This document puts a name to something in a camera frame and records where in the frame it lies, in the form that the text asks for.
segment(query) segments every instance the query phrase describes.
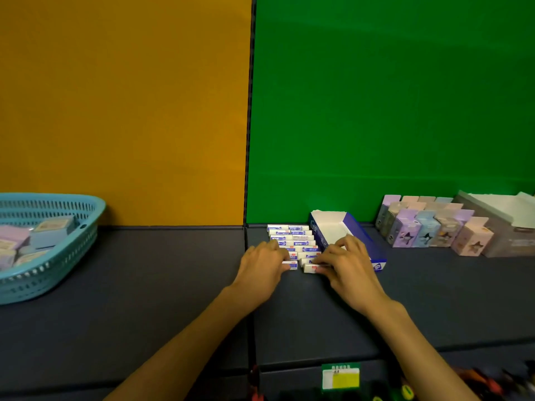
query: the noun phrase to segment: light blue box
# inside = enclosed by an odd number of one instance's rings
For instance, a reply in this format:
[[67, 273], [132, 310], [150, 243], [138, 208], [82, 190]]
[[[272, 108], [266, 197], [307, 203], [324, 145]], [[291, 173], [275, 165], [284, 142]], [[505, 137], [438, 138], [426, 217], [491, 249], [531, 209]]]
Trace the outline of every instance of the light blue box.
[[30, 232], [30, 246], [36, 249], [56, 246], [75, 228], [72, 215], [47, 218]]
[[428, 248], [431, 239], [438, 234], [440, 222], [434, 216], [435, 211], [420, 211], [416, 215], [416, 220], [422, 224], [422, 227], [412, 244], [413, 248]]

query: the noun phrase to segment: orange wall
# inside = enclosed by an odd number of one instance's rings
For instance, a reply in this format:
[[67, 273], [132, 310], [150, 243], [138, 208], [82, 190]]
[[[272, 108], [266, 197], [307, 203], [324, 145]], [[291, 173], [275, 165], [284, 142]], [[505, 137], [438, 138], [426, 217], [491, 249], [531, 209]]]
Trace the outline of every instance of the orange wall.
[[241, 224], [250, 28], [251, 0], [0, 0], [0, 191]]

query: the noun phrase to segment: left hand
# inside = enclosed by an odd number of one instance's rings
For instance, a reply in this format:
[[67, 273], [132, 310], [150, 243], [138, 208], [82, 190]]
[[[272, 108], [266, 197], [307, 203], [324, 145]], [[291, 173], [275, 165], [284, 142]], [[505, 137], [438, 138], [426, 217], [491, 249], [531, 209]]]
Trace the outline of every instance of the left hand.
[[282, 273], [290, 269], [283, 260], [290, 260], [290, 255], [275, 240], [262, 242], [256, 248], [251, 246], [241, 258], [240, 269], [230, 288], [250, 304], [249, 312], [271, 297]]

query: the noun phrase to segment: green wall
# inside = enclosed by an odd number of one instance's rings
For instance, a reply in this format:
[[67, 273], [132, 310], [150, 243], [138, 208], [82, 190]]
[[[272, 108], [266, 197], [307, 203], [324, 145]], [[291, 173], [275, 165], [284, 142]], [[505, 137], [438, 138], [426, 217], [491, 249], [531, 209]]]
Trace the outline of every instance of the green wall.
[[534, 193], [535, 0], [258, 0], [247, 222]]

